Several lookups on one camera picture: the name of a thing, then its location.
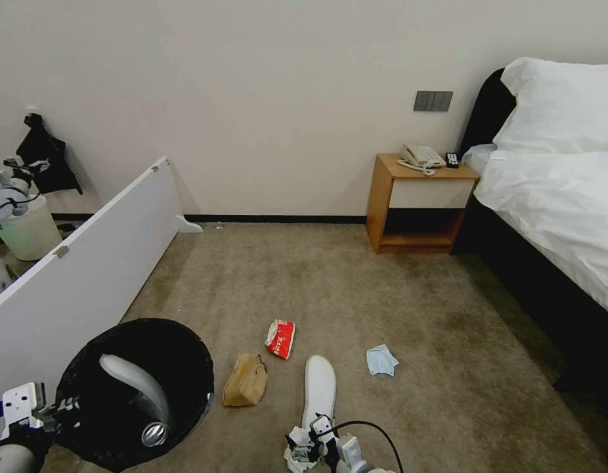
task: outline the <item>baseboard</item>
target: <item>baseboard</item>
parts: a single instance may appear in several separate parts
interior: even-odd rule
[[[53,219],[57,220],[68,220],[68,221],[85,221],[94,214],[56,214],[52,213]]]
[[[94,214],[53,214],[53,219],[85,221]],[[356,223],[365,224],[365,215],[215,215],[186,214],[191,222],[243,222],[243,223]]]

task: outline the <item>trash can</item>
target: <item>trash can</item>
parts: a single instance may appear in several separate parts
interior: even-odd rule
[[[0,220],[0,238],[22,261],[41,259],[61,243],[61,235],[44,196],[31,201],[24,215]]]
[[[142,442],[145,414],[132,404],[136,389],[112,378],[101,355],[116,355],[148,372],[160,384],[174,420],[161,445]],[[56,389],[56,402],[78,397],[78,426],[56,442],[112,472],[167,453],[195,428],[214,398],[212,358],[188,327],[167,319],[138,319],[91,340],[72,360]]]

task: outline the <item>carpet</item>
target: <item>carpet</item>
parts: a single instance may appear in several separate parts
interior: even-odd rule
[[[207,225],[171,243],[125,320],[137,317],[204,339],[218,402],[182,444],[132,472],[286,471],[284,434],[301,421],[315,353],[337,373],[337,422],[382,426],[406,472],[608,472],[603,412],[552,388],[558,352],[473,256],[376,255],[362,225]],[[263,344],[276,318],[297,325],[288,361]],[[400,361],[393,378],[368,372],[365,352],[381,343]],[[267,390],[258,406],[224,408],[246,351],[263,356]],[[379,432],[347,430],[370,463],[398,471]],[[43,471],[102,470],[54,447]]]

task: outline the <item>black trash can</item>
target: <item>black trash can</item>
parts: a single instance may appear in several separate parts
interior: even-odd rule
[[[174,424],[162,445],[146,447],[145,414],[130,402],[136,389],[100,367],[100,356],[116,355],[147,371],[160,384]],[[212,358],[188,327],[167,319],[138,319],[91,340],[72,360],[56,389],[56,402],[78,397],[76,426],[65,426],[56,441],[112,472],[155,459],[179,444],[202,420],[214,398]]]

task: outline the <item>red packet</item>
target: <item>red packet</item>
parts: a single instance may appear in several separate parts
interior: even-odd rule
[[[295,335],[295,324],[293,322],[275,319],[269,327],[265,345],[271,353],[280,358],[289,359],[293,336]]]

